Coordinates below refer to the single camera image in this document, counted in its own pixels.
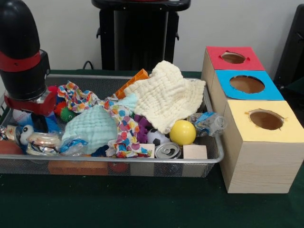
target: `mesh basket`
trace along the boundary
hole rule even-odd
[[[116,76],[67,76],[50,75],[46,79],[48,86],[66,84],[72,81],[81,90],[91,90],[100,98],[111,96],[122,87],[130,77]],[[7,108],[4,99],[0,100],[2,110],[1,125],[16,125],[12,110]],[[199,112],[212,111],[207,89]],[[58,125],[64,130],[65,124],[58,119]],[[219,137],[197,138],[195,144],[207,147],[208,159],[145,159],[145,158],[99,158],[66,156],[0,155],[0,173],[17,174],[59,174],[59,175],[121,175],[155,177],[206,177],[215,163],[223,157],[222,143]]]

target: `orange block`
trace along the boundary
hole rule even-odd
[[[107,162],[103,161],[49,161],[48,170],[53,175],[108,175]]]
[[[117,92],[115,93],[116,97],[118,99],[125,98],[124,89],[128,87],[129,85],[132,85],[134,82],[138,80],[148,79],[148,73],[144,69],[142,69],[140,72],[138,72],[133,78],[131,78],[126,84],[123,85]]]

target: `soccer ball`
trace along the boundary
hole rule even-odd
[[[163,143],[170,142],[169,134],[162,134],[157,129],[151,129],[147,133],[148,144],[154,144],[155,147]]]

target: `wooden box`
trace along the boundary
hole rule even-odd
[[[284,98],[266,71],[216,70],[210,91],[212,107],[223,115],[229,99],[278,100]]]
[[[201,79],[211,91],[215,70],[265,70],[250,47],[206,47]]]
[[[288,193],[304,159],[304,129],[288,103],[228,100],[224,117],[228,193]]]

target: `round hole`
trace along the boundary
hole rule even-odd
[[[225,52],[222,55],[223,60],[225,60],[228,63],[232,64],[241,64],[245,61],[245,57],[238,54],[238,53],[233,53],[233,52]]]
[[[267,111],[267,110],[259,110],[254,111],[250,114],[250,119],[255,125],[268,129],[268,130],[276,130],[283,126],[282,117],[278,114]]]
[[[260,93],[265,89],[265,85],[259,79],[246,76],[239,75],[230,79],[230,84],[233,88],[243,91],[247,94],[255,94]]]

